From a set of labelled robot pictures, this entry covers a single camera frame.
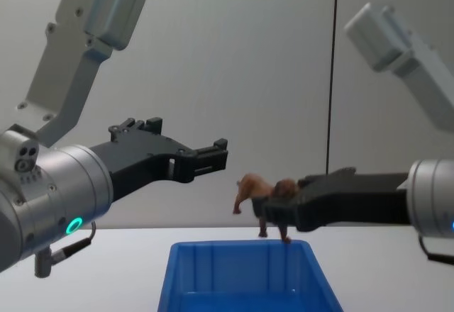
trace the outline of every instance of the brown toy dog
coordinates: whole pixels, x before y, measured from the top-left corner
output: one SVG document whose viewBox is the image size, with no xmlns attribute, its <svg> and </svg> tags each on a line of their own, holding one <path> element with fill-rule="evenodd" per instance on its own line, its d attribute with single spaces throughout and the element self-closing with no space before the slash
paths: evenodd
<svg viewBox="0 0 454 312">
<path fill-rule="evenodd" d="M 299 187 L 293 179 L 283 179 L 276 183 L 273 187 L 269 185 L 261 176 L 257 174 L 246 174 L 241 181 L 236 182 L 238 185 L 238 194 L 236 196 L 235 205 L 233 207 L 234 214 L 241 214 L 240 205 L 247 199 L 253 197 L 268 196 L 275 200 L 288 200 L 294 197 L 298 192 Z M 267 223 L 264 218 L 259 218 L 260 238 L 266 238 Z M 287 227 L 285 225 L 278 226 L 281 240 L 284 243 L 290 243 L 292 240 L 287 236 Z"/>
</svg>

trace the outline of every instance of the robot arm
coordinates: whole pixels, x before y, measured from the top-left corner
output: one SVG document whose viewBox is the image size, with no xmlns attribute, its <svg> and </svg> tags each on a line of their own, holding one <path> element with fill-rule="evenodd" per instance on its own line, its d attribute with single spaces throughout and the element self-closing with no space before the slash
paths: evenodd
<svg viewBox="0 0 454 312">
<path fill-rule="evenodd" d="M 390 7 L 366 5 L 345 27 L 348 37 L 376 72 L 389 70 L 409 88 L 433 124 L 454 132 L 454 78 L 437 52 Z M 335 222 L 412 225 L 422 237 L 454 238 L 454 160 L 421 160 L 406 174 L 356 174 L 342 169 L 299 181 L 288 203 L 253 200 L 257 217 L 308 232 Z"/>
<path fill-rule="evenodd" d="M 109 142 L 47 149 L 79 120 L 99 65 L 131 39 L 145 0 L 62 0 L 26 99 L 0 129 L 0 272 L 30 255 L 35 275 L 88 246 L 111 204 L 157 180 L 188 183 L 226 167 L 227 141 L 193 150 L 162 119 L 129 118 Z M 90 238 L 50 245 L 86 224 Z"/>
</svg>

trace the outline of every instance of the bolt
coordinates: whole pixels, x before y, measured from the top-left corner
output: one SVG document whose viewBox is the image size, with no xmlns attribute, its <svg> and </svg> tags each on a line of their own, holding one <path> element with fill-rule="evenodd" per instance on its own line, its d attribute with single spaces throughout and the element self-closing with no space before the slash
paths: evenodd
<svg viewBox="0 0 454 312">
<path fill-rule="evenodd" d="M 27 172 L 31 169 L 31 164 L 26 160 L 19 160 L 16 162 L 15 168 L 18 172 Z"/>
<path fill-rule="evenodd" d="M 48 113 L 47 115 L 44 115 L 43 121 L 48 122 L 48 121 L 50 121 L 53 117 L 54 117 L 54 116 L 52 116 L 50 113 Z"/>
<path fill-rule="evenodd" d="M 50 23 L 48 25 L 48 33 L 54 33 L 55 32 L 55 24 L 54 23 Z"/>
<path fill-rule="evenodd" d="M 75 14 L 77 17 L 80 17 L 80 16 L 82 16 L 83 13 L 84 13 L 84 9 L 83 9 L 82 7 L 78 7 L 78 8 L 76 9 L 76 11 L 75 11 L 74 14 Z"/>
</svg>

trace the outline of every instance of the white wall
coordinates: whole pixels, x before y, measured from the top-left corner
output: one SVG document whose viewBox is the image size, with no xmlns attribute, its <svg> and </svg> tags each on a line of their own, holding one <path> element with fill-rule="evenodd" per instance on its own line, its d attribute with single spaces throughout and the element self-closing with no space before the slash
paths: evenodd
<svg viewBox="0 0 454 312">
<path fill-rule="evenodd" d="M 0 0 L 2 112 L 26 92 L 60 0 Z M 96 145 L 128 117 L 164 118 L 190 147 L 229 139 L 228 167 L 156 183 L 119 201 L 101 227 L 256 225 L 232 216 L 236 180 L 324 171 L 334 0 L 147 0 L 130 46 L 96 78 L 79 125 L 58 145 Z"/>
<path fill-rule="evenodd" d="M 453 157 L 454 135 L 437 131 L 406 86 L 373 73 L 346 38 L 343 27 L 369 1 L 394 4 L 454 70 L 454 0 L 338 0 L 331 170 L 405 172 L 420 158 Z"/>
</svg>

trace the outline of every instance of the metal cylinder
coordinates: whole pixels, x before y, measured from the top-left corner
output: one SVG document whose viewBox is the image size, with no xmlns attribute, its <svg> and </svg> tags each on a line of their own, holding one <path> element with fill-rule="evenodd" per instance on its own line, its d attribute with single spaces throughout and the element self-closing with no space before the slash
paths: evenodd
<svg viewBox="0 0 454 312">
<path fill-rule="evenodd" d="M 410 170 L 407 205 L 417 231 L 428 237 L 454 238 L 454 160 L 415 162 Z"/>
<path fill-rule="evenodd" d="M 46 150 L 36 165 L 21 177 L 20 191 L 0 182 L 0 249 L 5 252 L 0 271 L 91 223 L 111 206 L 109 171 L 90 149 Z"/>
</svg>

